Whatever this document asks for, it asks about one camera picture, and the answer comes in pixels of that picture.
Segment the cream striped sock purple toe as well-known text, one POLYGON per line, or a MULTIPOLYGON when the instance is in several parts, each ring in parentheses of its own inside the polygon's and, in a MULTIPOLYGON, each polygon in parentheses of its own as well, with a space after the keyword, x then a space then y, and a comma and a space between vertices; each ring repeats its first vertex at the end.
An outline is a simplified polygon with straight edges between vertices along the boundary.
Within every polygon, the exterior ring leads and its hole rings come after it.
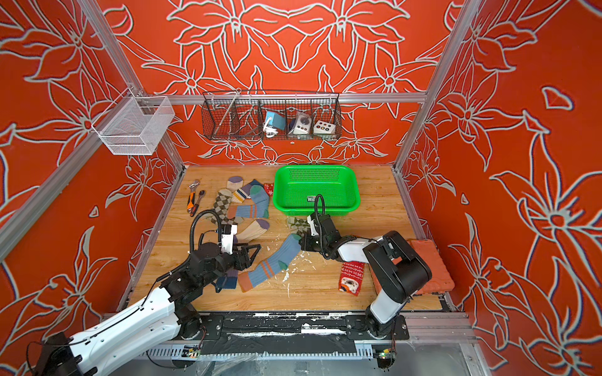
MULTIPOLYGON (((268 221, 266 221, 266 219, 256 219, 241 233, 231 236, 232 244, 249 243, 249 241, 252 241, 266 233, 269 228, 270 224, 268 221)), ((220 292, 223 289, 235 289, 238 283, 238 274, 238 270, 232 269, 227 272, 225 277, 220 277, 216 282, 216 292, 220 292)))

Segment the blue striped sock orange cuff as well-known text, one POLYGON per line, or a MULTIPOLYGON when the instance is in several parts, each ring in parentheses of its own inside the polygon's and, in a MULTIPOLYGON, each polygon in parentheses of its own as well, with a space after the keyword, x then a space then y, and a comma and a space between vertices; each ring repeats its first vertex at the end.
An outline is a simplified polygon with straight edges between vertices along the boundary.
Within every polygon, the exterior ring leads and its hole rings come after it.
POLYGON ((230 209, 231 218, 267 219, 269 217, 270 197, 263 186, 252 186, 250 189, 250 205, 238 205, 230 209))

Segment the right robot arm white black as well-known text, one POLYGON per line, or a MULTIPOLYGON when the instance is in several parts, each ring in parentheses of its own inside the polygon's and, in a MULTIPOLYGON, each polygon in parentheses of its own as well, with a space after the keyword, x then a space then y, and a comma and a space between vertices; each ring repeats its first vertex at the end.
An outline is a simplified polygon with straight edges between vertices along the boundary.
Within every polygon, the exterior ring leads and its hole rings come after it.
POLYGON ((310 230, 299 242, 301 249, 327 260, 370 266, 381 290, 366 310, 362 330, 376 339, 387 336, 401 309, 432 279, 428 264, 395 230, 377 239, 359 238, 342 236, 327 214, 311 214, 307 222, 310 230))

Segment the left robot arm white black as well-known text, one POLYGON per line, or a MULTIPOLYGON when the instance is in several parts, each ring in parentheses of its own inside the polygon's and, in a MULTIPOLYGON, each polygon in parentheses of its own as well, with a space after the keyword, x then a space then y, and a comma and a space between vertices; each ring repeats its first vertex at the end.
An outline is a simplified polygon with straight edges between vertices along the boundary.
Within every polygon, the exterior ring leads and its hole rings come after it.
POLYGON ((33 375, 108 375, 165 341, 205 336, 207 328, 192 303, 228 271, 252 266, 260 249, 237 244, 232 252, 222 252, 218 244, 201 244, 130 308, 83 332, 60 332, 41 342, 39 359, 28 370, 33 375))

